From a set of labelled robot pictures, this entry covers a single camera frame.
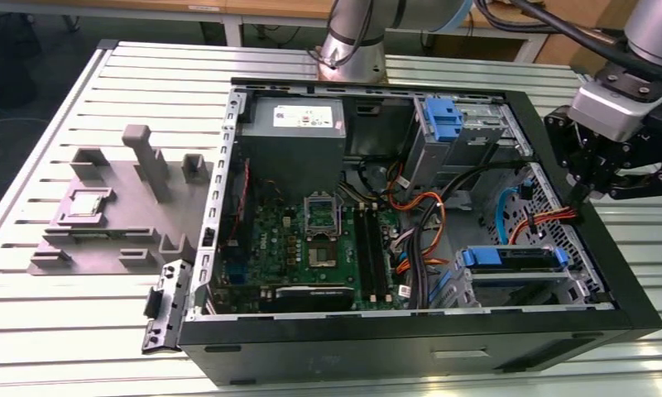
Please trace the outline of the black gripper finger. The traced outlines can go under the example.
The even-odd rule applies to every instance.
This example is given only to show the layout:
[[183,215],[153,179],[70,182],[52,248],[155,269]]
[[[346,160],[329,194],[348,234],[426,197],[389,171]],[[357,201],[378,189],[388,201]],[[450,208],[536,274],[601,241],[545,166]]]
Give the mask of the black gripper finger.
[[585,154],[581,147],[583,140],[577,134],[577,124],[568,115],[569,110],[569,105],[553,110],[545,116],[545,128],[557,164],[568,170],[568,182],[572,188],[567,203],[583,203],[589,195],[589,189],[583,183]]
[[604,174],[592,180],[589,190],[615,200],[643,199],[662,196],[662,166],[647,175]]

